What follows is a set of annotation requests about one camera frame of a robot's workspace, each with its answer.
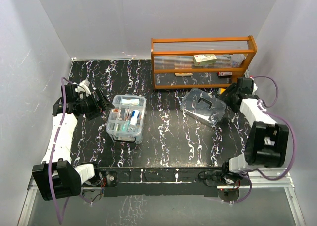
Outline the white green sachet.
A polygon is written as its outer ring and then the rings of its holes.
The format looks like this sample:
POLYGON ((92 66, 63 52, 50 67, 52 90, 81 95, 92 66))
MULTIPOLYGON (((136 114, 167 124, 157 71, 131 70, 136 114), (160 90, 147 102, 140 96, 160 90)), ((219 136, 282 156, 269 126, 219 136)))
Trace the white green sachet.
POLYGON ((139 105, 140 103, 140 99, 139 98, 135 98, 135 99, 121 99, 120 102, 122 105, 139 105))

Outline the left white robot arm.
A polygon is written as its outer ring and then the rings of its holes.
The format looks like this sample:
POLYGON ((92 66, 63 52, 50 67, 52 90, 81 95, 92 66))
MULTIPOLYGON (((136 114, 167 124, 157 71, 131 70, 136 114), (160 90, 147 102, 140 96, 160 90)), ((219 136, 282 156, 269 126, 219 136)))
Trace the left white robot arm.
POLYGON ((93 162, 71 164, 71 145, 78 118, 94 120, 114 108, 101 89, 90 91, 89 81, 66 84, 61 87, 62 96, 53 106, 53 128, 42 161, 34 165, 32 176, 45 201, 67 198, 81 193, 83 184, 96 186, 102 181, 102 173, 93 162))

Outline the clear kit lid black handle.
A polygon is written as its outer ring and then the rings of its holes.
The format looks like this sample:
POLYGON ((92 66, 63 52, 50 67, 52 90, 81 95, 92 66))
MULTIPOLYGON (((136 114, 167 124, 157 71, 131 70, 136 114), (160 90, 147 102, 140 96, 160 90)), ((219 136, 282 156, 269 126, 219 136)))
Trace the clear kit lid black handle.
POLYGON ((216 126, 223 118, 227 105, 207 92, 193 88, 181 100, 180 109, 199 122, 216 126))

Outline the white blue cylinder bottle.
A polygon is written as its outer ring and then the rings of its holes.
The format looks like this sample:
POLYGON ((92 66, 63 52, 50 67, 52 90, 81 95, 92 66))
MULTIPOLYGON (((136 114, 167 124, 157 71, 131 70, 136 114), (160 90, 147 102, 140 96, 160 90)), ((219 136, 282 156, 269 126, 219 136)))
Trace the white blue cylinder bottle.
POLYGON ((139 110, 133 110, 131 113, 131 119, 130 119, 130 125, 136 126, 138 122, 140 111, 139 110))

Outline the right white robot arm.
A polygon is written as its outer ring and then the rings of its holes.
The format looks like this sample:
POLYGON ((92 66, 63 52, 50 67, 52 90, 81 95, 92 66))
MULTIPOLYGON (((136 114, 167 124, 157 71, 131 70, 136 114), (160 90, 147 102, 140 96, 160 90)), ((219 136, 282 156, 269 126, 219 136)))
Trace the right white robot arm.
POLYGON ((261 171, 261 168, 278 168, 284 164, 290 127, 271 118, 264 102, 254 93, 254 87, 252 78, 240 77, 219 96, 233 112, 243 114, 251 127, 244 152, 229 158, 221 167, 221 180, 228 185, 252 171, 269 181, 278 181, 289 172, 286 169, 280 176, 269 177, 261 171))

